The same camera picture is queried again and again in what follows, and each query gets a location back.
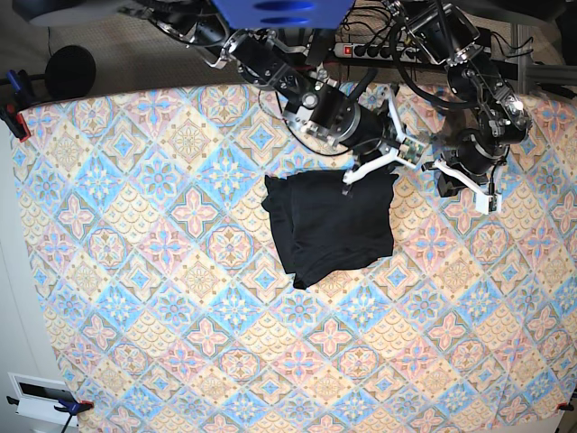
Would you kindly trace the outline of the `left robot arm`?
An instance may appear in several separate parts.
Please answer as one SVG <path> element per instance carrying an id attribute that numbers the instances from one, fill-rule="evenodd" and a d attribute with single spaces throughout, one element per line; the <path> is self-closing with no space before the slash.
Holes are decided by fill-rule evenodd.
<path id="1" fill-rule="evenodd" d="M 469 110 L 477 125 L 455 136 L 455 144 L 424 171 L 436 171 L 437 190 L 447 198 L 470 189 L 474 203 L 484 213 L 497 209 L 502 201 L 498 188 L 510 147 L 528 136 L 532 121 L 513 87 L 501 76 L 476 41 L 478 29 L 455 5 L 434 1 L 418 14 L 410 14 L 400 1 L 386 2 L 393 26 L 389 52 L 400 76 L 419 97 L 444 111 Z M 398 43 L 417 48 L 421 60 L 444 67 L 449 88 L 456 101 L 444 100 L 420 88 L 401 62 Z"/>

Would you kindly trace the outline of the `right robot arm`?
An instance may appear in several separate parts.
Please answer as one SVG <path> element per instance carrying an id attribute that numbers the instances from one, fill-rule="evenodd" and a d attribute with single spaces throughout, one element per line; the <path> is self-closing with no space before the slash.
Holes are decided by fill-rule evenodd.
<path id="1" fill-rule="evenodd" d="M 198 50 L 212 68 L 236 61 L 254 86 L 286 98 L 288 129 L 353 153 L 346 186 L 390 164 L 416 166 L 394 94 L 385 96 L 383 114 L 358 102 L 375 70 L 349 95 L 321 77 L 334 30 L 350 8 L 341 1 L 14 1 L 12 8 L 27 23 L 46 27 L 125 14 Z"/>

